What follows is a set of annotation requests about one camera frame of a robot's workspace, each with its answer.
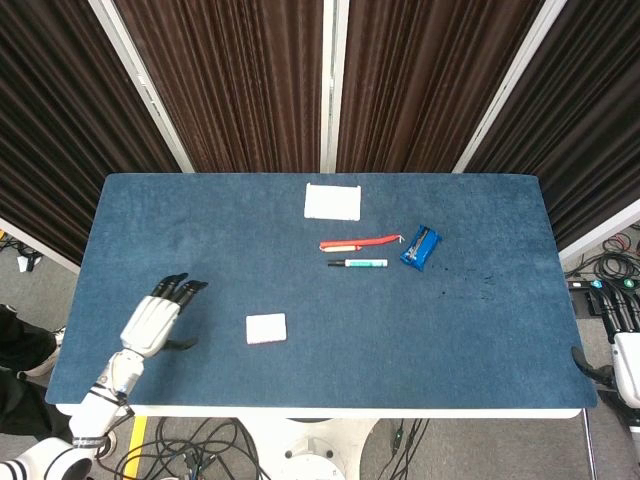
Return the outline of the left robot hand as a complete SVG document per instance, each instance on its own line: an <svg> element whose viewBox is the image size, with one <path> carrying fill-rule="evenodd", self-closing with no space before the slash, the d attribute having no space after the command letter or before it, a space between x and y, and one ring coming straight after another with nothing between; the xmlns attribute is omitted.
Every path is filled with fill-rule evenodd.
<svg viewBox="0 0 640 480"><path fill-rule="evenodd" d="M177 318L207 282L187 281L188 274L169 275L137 305L120 339L125 349L150 358L159 351L185 351L198 343L196 337L172 340L170 333Z"/></svg>

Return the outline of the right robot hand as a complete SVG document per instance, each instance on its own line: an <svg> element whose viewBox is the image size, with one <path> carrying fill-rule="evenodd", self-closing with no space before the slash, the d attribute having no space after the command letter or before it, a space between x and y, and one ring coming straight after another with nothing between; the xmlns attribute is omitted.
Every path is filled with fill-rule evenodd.
<svg viewBox="0 0 640 480"><path fill-rule="evenodd" d="M622 401L639 408L639 296L603 280L588 283L592 304L600 309L613 363L593 367L578 347L571 348L574 363L588 378L615 389Z"/></svg>

